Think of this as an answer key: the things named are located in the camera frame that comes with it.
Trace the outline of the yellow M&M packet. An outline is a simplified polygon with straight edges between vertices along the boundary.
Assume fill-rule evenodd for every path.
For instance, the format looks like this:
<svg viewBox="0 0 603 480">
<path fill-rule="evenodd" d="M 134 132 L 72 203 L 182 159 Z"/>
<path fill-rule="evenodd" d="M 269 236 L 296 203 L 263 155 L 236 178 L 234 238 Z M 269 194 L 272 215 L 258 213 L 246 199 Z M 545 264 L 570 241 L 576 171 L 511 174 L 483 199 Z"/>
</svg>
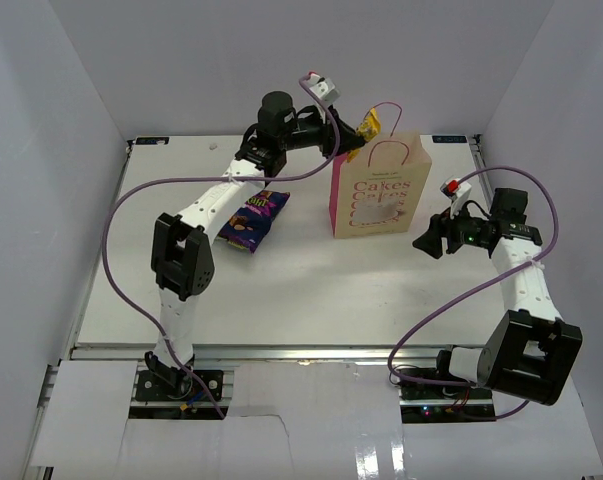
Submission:
<svg viewBox="0 0 603 480">
<path fill-rule="evenodd" d="M 363 145 L 355 148 L 346 155 L 346 161 L 350 163 L 361 151 L 361 149 L 373 140 L 381 132 L 381 122 L 375 107 L 371 108 L 356 129 L 356 134 L 363 140 Z"/>
</svg>

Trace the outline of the purple snack bag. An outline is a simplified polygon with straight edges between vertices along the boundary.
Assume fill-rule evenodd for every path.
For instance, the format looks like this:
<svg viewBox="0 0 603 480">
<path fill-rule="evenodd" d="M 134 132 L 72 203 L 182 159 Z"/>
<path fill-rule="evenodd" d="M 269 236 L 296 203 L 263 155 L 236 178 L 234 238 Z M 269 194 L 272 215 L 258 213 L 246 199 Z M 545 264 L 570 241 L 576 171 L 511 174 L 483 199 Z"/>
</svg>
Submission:
<svg viewBox="0 0 603 480">
<path fill-rule="evenodd" d="M 287 204 L 289 192 L 262 190 L 249 198 L 221 228 L 217 237 L 253 254 Z"/>
</svg>

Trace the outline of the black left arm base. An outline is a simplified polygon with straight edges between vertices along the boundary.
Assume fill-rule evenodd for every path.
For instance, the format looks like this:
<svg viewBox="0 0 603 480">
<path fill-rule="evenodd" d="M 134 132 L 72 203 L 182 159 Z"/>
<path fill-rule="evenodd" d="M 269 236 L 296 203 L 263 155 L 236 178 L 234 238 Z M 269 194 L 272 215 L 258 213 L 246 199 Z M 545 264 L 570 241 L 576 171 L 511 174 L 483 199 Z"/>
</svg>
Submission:
<svg viewBox="0 0 603 480">
<path fill-rule="evenodd" d="M 132 416 L 140 418 L 165 419 L 217 419 L 210 398 L 222 406 L 224 372 L 222 370 L 196 370 L 195 373 L 205 383 L 210 395 L 190 377 L 179 375 L 176 386 L 170 386 L 149 370 L 140 370 L 133 389 Z"/>
</svg>

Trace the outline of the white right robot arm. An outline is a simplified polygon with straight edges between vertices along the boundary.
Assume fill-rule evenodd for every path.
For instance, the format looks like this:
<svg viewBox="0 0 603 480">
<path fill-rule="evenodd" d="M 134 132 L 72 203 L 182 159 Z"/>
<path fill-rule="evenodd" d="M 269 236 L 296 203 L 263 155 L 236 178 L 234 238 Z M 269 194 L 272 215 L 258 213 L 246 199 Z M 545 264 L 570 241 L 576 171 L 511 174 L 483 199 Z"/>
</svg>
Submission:
<svg viewBox="0 0 603 480">
<path fill-rule="evenodd" d="M 450 346 L 439 352 L 432 374 L 434 390 L 453 399 L 469 382 L 485 389 L 543 405 L 561 395 L 583 337 L 567 324 L 550 298 L 543 267 L 535 257 L 542 251 L 537 228 L 526 223 L 526 192 L 496 190 L 485 218 L 469 213 L 471 186 L 453 179 L 442 187 L 451 205 L 430 219 L 415 248 L 438 259 L 462 246 L 487 251 L 504 275 L 501 291 L 504 316 L 482 348 Z"/>
</svg>

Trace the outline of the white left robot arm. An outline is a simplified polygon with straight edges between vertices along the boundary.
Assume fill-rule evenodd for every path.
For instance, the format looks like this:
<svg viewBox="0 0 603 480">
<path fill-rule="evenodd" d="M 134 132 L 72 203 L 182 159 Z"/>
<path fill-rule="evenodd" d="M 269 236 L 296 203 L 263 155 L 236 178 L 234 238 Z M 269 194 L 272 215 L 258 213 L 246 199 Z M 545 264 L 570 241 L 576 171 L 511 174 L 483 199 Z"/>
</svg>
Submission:
<svg viewBox="0 0 603 480">
<path fill-rule="evenodd" d="M 179 364 L 193 357 L 193 312 L 214 275 L 211 245 L 222 227 L 280 173 L 289 151 L 318 147 L 329 157 L 365 144 L 364 137 L 340 120 L 334 108 L 328 114 L 316 106 L 296 111 L 289 94 L 270 92 L 262 98 L 257 122 L 245 132 L 222 180 L 178 214 L 159 216 L 151 269 L 159 287 L 159 322 L 165 332 L 152 357 L 166 365 L 157 384 L 169 398 L 183 398 L 192 387 L 192 374 Z"/>
</svg>

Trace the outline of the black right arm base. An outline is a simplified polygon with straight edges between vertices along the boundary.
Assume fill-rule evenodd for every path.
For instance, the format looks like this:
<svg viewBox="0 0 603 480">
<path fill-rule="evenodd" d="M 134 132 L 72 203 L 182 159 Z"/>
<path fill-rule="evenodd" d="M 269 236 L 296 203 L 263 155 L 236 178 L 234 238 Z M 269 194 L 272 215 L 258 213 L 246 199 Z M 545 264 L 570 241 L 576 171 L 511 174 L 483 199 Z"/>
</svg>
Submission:
<svg viewBox="0 0 603 480">
<path fill-rule="evenodd" d="M 496 416 L 489 390 L 408 382 L 393 373 L 389 381 L 398 390 L 404 425 L 484 422 Z"/>
</svg>

